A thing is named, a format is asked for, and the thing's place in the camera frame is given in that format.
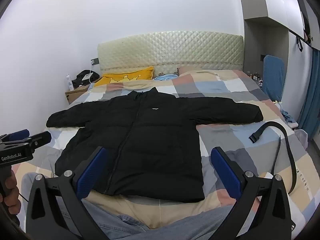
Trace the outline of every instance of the blue gripper pad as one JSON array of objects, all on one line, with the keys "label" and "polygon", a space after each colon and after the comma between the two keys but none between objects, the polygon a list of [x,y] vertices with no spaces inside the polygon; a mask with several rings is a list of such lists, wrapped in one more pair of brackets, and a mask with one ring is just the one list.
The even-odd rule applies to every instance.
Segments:
[{"label": "blue gripper pad", "polygon": [[100,147],[98,153],[76,182],[76,196],[79,200],[86,198],[89,195],[90,190],[106,165],[107,158],[108,152],[105,148]]},{"label": "blue gripper pad", "polygon": [[18,131],[18,132],[14,132],[14,133],[9,134],[8,141],[23,140],[23,139],[29,137],[29,135],[30,135],[30,132],[27,129],[21,130],[21,131]]},{"label": "blue gripper pad", "polygon": [[235,198],[236,200],[241,197],[241,182],[238,176],[233,172],[225,158],[221,155],[221,153],[217,150],[217,148],[213,148],[211,151],[211,163],[217,171],[223,185],[225,186],[229,196],[231,198]]}]

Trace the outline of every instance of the person's lap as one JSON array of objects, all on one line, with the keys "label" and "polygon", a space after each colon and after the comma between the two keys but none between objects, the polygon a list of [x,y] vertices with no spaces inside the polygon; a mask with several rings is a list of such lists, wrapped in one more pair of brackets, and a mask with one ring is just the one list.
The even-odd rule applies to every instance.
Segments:
[{"label": "person's lap", "polygon": [[[21,182],[21,194],[29,196],[31,187],[37,173],[31,172],[23,176]],[[79,234],[76,226],[67,211],[67,208],[61,197],[57,197],[57,201],[63,215],[63,218],[68,225],[68,228],[74,234]],[[137,221],[128,215],[116,216],[111,214],[86,200],[82,200],[93,220],[97,223],[100,229],[110,239],[138,240],[138,239],[208,239],[213,232],[219,227],[222,221],[230,212],[232,206],[216,208],[207,212],[203,212],[196,216],[187,217],[185,219],[174,222],[168,226],[151,230],[145,224]],[[27,210],[27,202],[23,200],[24,210]],[[243,227],[244,233],[250,224]]]}]

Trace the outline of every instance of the beige headboard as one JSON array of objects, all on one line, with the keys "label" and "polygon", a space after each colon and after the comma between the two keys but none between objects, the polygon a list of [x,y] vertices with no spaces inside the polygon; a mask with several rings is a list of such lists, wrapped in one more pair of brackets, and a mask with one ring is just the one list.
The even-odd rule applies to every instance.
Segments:
[{"label": "beige headboard", "polygon": [[242,36],[170,31],[130,36],[98,44],[102,73],[155,67],[155,75],[174,73],[177,67],[204,69],[243,68]]}]

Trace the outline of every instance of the white cabinet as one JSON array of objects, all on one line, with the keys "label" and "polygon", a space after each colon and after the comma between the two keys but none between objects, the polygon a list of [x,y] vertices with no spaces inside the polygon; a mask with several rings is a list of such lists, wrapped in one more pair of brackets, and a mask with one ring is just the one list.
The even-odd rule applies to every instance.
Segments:
[{"label": "white cabinet", "polygon": [[241,0],[244,20],[254,19],[263,25],[283,25],[304,37],[298,0]]},{"label": "white cabinet", "polygon": [[316,14],[313,12],[312,8],[306,0],[303,0],[306,6],[308,21],[310,26],[310,35],[312,37],[311,46],[315,49],[320,50],[320,30],[319,22]]},{"label": "white cabinet", "polygon": [[304,37],[298,0],[266,0],[266,5],[269,18]]},{"label": "white cabinet", "polygon": [[282,106],[296,121],[306,98],[312,64],[312,48],[302,42],[300,52],[296,36],[289,33],[289,57],[282,93]]}]

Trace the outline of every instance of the finger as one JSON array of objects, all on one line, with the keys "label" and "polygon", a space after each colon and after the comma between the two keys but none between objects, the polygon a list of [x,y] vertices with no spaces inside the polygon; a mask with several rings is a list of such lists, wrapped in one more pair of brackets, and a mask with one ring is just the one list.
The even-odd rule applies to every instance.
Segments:
[{"label": "finger", "polygon": [[6,179],[5,181],[5,186],[8,189],[12,189],[17,185],[17,179],[16,179],[16,175],[14,174],[13,170],[11,170],[11,176],[9,178]]},{"label": "finger", "polygon": [[19,189],[17,187],[13,188],[9,194],[9,196],[4,198],[4,203],[10,207],[14,206],[18,202],[19,197]]},{"label": "finger", "polygon": [[20,200],[18,200],[18,203],[17,203],[17,204],[15,204],[14,206],[11,206],[11,207],[8,208],[9,213],[12,214],[12,215],[17,215],[17,214],[19,214],[20,209],[21,209],[21,202],[20,202]]}]

